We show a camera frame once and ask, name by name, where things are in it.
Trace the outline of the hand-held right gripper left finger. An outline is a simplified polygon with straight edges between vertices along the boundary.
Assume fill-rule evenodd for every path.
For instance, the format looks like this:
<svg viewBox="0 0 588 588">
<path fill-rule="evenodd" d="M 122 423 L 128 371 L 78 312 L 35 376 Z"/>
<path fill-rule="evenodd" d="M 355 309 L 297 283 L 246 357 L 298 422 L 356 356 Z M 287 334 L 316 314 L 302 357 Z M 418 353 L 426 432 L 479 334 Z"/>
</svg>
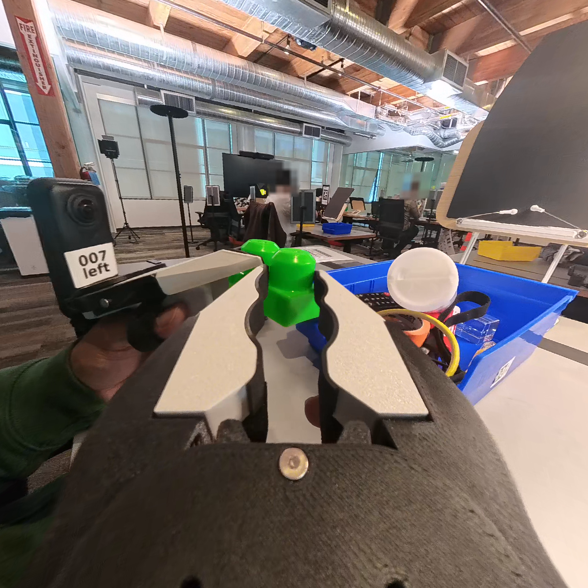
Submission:
<svg viewBox="0 0 588 588">
<path fill-rule="evenodd" d="M 268 437 L 268 391 L 258 341 L 268 268 L 257 266 L 201 310 L 154 407 L 155 417 L 195 417 L 216 438 L 242 424 L 249 440 Z"/>
</svg>

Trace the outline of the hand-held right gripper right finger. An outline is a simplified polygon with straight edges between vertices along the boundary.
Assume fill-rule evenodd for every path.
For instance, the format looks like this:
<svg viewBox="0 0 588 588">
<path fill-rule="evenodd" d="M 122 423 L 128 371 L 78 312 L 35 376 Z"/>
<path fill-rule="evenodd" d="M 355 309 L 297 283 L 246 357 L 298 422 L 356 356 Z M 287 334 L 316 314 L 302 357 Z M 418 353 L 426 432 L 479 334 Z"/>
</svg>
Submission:
<svg viewBox="0 0 588 588">
<path fill-rule="evenodd" d="M 373 438 L 386 421 L 429 420 L 393 326 L 323 270 L 314 287 L 326 339 L 318 380 L 321 442 L 336 443 L 352 422 Z"/>
</svg>

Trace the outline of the green plastic toy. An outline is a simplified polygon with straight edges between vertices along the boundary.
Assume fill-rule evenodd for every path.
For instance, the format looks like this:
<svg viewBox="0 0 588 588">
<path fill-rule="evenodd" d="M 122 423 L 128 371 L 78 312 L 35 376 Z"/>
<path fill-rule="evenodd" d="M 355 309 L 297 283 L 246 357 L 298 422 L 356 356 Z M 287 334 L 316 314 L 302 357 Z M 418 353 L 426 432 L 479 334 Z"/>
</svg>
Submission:
<svg viewBox="0 0 588 588">
<path fill-rule="evenodd" d="M 283 327 L 290 327 L 319 316 L 315 302 L 313 279 L 316 262 L 313 256 L 298 248 L 280 248 L 275 242 L 249 239 L 241 252 L 261 257 L 269 268 L 268 295 L 263 315 L 254 322 L 258 333 L 266 318 Z"/>
</svg>

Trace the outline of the large blue plastic bin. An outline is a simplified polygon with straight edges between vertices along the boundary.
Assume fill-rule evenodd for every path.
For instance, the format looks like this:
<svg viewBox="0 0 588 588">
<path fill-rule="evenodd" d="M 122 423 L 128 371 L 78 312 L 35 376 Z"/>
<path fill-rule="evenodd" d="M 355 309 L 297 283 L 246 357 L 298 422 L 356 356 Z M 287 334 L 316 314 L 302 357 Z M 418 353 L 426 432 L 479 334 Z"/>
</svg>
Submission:
<svg viewBox="0 0 588 588">
<path fill-rule="evenodd" d="M 474 290 L 489 296 L 489 315 L 499 320 L 495 345 L 477 356 L 479 346 L 459 339 L 466 375 L 458 387 L 474 405 L 534 353 L 576 291 L 470 265 L 457 267 L 458 293 Z"/>
</svg>

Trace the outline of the person's left hand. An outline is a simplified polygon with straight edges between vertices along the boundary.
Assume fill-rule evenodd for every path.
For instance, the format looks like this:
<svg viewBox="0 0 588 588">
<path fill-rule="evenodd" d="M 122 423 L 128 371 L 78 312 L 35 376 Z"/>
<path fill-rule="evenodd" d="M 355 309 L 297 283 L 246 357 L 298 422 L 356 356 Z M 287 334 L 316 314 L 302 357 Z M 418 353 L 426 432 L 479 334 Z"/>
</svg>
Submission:
<svg viewBox="0 0 588 588">
<path fill-rule="evenodd" d="M 82 384 L 109 403 L 123 384 L 143 365 L 150 352 L 128 342 L 132 313 L 100 319 L 70 350 L 70 368 Z"/>
</svg>

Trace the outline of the orange tape roll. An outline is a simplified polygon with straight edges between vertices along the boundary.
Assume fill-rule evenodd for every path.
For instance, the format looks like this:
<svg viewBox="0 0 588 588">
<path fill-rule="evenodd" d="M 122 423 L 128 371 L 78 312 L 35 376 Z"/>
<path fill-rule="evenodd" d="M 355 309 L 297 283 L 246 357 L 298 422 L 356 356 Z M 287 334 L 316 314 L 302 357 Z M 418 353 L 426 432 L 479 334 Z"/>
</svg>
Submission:
<svg viewBox="0 0 588 588">
<path fill-rule="evenodd" d="M 418 348 L 423 346 L 430 333 L 431 324 L 414 316 L 392 315 L 385 320 L 400 328 Z"/>
</svg>

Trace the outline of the clear plastic case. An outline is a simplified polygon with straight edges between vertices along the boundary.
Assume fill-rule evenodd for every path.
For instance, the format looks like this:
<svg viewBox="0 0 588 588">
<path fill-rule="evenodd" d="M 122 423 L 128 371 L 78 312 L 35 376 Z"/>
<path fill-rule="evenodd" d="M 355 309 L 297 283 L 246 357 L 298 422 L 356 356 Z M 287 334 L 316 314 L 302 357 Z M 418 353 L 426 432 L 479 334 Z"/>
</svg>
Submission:
<svg viewBox="0 0 588 588">
<path fill-rule="evenodd" d="M 457 324 L 454 334 L 461 341 L 481 346 L 493 342 L 499 325 L 499 319 L 484 315 Z"/>
</svg>

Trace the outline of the grey monitor on stand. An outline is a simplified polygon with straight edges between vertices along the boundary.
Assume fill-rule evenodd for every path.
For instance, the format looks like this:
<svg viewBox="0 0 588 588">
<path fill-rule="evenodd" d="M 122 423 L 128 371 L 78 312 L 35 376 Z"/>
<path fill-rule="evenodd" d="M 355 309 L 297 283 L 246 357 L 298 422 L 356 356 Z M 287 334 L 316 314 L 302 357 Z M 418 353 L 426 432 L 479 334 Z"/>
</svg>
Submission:
<svg viewBox="0 0 588 588">
<path fill-rule="evenodd" d="M 316 223 L 316 195 L 313 190 L 301 190 L 290 197 L 290 223 L 303 227 Z"/>
</svg>

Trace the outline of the white printed paper sheet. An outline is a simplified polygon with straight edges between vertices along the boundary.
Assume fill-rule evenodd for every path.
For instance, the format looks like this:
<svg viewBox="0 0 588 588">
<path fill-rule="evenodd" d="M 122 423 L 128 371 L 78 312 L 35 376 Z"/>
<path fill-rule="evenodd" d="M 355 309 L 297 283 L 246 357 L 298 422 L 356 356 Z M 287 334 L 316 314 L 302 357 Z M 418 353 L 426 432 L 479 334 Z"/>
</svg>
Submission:
<svg viewBox="0 0 588 588">
<path fill-rule="evenodd" d="M 344 254 L 325 246 L 286 247 L 281 249 L 281 253 L 284 253 L 285 259 L 288 261 L 298 264 L 346 265 L 359 262 L 350 254 Z"/>
</svg>

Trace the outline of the black pole with ribbed disc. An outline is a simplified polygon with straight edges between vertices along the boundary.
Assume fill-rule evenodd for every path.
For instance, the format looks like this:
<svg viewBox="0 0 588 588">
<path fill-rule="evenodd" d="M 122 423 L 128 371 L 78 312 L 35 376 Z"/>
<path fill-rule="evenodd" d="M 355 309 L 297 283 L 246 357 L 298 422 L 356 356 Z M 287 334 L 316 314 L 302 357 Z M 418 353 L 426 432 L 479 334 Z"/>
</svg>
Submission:
<svg viewBox="0 0 588 588">
<path fill-rule="evenodd" d="M 183 201 L 183 191 L 182 191 L 182 184 L 181 184 L 181 177 L 180 177 L 180 169 L 179 169 L 179 158 L 178 158 L 178 150 L 177 150 L 177 143 L 176 143 L 176 134 L 175 134 L 175 126 L 174 120 L 176 119 L 185 119 L 188 117 L 188 112 L 186 109 L 181 107 L 176 107 L 172 105 L 166 104 L 153 104 L 149 107 L 149 110 L 163 118 L 166 118 L 169 125 L 169 133 L 171 137 L 171 148 L 172 148 L 172 157 L 173 157 L 173 165 L 174 165 L 174 172 L 175 172 L 175 181 L 176 181 L 176 188 L 178 194 L 178 202 L 179 202 L 179 209 L 180 209 L 180 222 L 182 227 L 182 238 L 183 238 L 183 248 L 185 252 L 185 257 L 187 259 L 190 258 L 190 250 L 189 250 L 189 242 L 187 238 L 187 223 L 186 223 L 186 216 L 185 216 L 185 203 Z"/>
</svg>

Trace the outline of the long wooden table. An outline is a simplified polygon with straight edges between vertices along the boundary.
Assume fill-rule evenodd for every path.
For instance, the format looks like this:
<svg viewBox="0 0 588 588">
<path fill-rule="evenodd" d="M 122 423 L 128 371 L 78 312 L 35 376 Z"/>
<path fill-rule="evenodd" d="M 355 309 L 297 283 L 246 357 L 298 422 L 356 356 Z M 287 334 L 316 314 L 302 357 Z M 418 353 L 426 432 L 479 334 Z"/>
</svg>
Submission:
<svg viewBox="0 0 588 588">
<path fill-rule="evenodd" d="M 377 234 L 373 231 L 364 231 L 353 227 L 352 224 L 341 224 L 343 232 L 325 232 L 327 224 L 316 224 L 311 228 L 309 225 L 303 226 L 302 231 L 293 233 L 293 237 L 297 245 L 302 243 L 303 239 L 320 240 L 326 244 L 331 242 L 341 244 L 344 253 L 351 253 L 353 245 L 360 245 L 364 241 L 372 242 L 377 238 Z"/>
</svg>

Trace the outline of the white metal stand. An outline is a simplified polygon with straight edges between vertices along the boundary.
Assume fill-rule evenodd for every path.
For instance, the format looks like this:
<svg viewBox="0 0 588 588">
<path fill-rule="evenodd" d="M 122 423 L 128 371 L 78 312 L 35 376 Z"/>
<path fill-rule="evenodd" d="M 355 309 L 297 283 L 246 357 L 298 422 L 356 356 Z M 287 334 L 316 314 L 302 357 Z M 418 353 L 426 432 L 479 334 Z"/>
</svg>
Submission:
<svg viewBox="0 0 588 588">
<path fill-rule="evenodd" d="M 587 246 L 587 230 L 579 228 L 571 223 L 555 217 L 538 205 L 532 205 L 530 212 L 542 214 L 550 217 L 552 220 L 559 221 L 563 226 L 538 226 L 534 224 L 514 224 L 505 221 L 490 220 L 489 217 L 515 216 L 518 214 L 517 209 L 498 210 L 496 212 L 483 213 L 471 217 L 459 217 L 456 224 L 459 229 L 472 232 L 472 237 L 462 254 L 459 263 L 465 265 L 468 257 L 473 252 L 477 240 L 482 234 L 514 236 L 516 238 L 535 238 L 545 239 L 549 243 L 558 243 L 559 250 L 555 254 L 553 261 L 549 265 L 541 282 L 548 283 L 549 279 L 555 272 L 556 267 L 562 260 L 566 249 L 570 246 Z"/>
</svg>

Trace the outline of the person's green jacket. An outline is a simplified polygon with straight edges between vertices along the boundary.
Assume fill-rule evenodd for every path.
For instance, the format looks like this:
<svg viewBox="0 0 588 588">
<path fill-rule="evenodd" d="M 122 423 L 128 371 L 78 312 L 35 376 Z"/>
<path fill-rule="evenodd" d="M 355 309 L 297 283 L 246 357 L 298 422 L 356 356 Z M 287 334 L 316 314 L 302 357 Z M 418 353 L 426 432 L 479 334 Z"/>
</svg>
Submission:
<svg viewBox="0 0 588 588">
<path fill-rule="evenodd" d="M 66 474 L 28 492 L 25 479 L 1 476 L 1 587 L 15 587 L 50 527 Z"/>
</svg>

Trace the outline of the dark panel with wooden edge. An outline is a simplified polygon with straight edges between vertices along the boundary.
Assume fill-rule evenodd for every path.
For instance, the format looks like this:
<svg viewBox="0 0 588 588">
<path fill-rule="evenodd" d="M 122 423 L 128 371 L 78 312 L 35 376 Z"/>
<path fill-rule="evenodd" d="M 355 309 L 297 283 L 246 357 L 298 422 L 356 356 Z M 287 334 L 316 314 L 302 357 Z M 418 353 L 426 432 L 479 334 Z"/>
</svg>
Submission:
<svg viewBox="0 0 588 588">
<path fill-rule="evenodd" d="M 487 118 L 463 140 L 436 220 L 517 209 L 490 220 L 587 229 L 587 22 L 545 36 Z"/>
</svg>

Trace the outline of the metal air duct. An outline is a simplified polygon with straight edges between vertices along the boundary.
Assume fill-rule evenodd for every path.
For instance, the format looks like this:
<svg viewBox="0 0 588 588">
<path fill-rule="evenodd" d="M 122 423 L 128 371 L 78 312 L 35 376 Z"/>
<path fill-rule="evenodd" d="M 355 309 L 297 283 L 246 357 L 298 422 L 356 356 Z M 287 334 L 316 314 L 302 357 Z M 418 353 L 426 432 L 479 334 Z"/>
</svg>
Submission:
<svg viewBox="0 0 588 588">
<path fill-rule="evenodd" d="M 467 80 L 467 62 L 427 53 L 353 1 L 224 1 L 291 36 L 343 57 L 441 104 L 483 120 L 487 94 Z"/>
<path fill-rule="evenodd" d="M 65 58 L 79 70 L 370 138 L 386 132 L 371 111 L 320 85 L 74 1 L 51 1 L 49 10 Z"/>
</svg>

